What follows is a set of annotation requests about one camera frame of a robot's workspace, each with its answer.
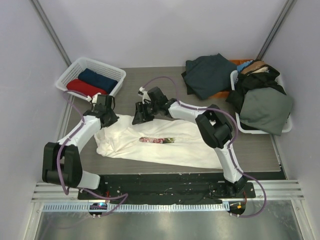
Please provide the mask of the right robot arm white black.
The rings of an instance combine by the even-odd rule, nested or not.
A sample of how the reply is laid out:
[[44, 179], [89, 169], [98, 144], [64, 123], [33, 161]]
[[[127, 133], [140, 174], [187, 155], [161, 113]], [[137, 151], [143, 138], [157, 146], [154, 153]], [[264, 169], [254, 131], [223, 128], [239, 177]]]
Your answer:
[[247, 178], [238, 167], [232, 144], [233, 128], [228, 121], [228, 113], [212, 104], [200, 107], [183, 103], [178, 99], [168, 99], [159, 87], [148, 91], [140, 87], [138, 95], [142, 101], [135, 104], [133, 125], [153, 121], [156, 115], [171, 119], [185, 120], [197, 125], [204, 143], [214, 149], [222, 166], [226, 193], [233, 198], [243, 193]]

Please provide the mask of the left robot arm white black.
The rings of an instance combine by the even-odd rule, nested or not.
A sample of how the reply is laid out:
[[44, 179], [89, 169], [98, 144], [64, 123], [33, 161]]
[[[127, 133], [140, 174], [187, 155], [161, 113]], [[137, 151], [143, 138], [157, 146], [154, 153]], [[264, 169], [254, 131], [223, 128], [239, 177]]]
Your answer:
[[60, 185], [65, 192], [69, 188], [89, 189], [89, 194], [97, 200], [106, 195], [107, 188], [101, 184], [101, 177], [83, 170], [80, 153], [98, 131], [118, 121], [114, 108], [113, 96], [97, 94], [91, 108], [80, 114], [80, 122], [71, 132], [58, 142], [44, 146], [42, 180], [45, 183]]

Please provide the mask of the white floral print t-shirt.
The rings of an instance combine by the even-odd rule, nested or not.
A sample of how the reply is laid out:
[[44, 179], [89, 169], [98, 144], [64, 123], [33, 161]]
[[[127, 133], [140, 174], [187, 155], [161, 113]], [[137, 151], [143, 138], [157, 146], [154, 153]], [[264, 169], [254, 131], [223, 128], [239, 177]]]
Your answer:
[[94, 139], [96, 152], [104, 157], [141, 162], [222, 169], [214, 149], [203, 141], [196, 124], [185, 120], [155, 119], [132, 125], [133, 117], [99, 130]]

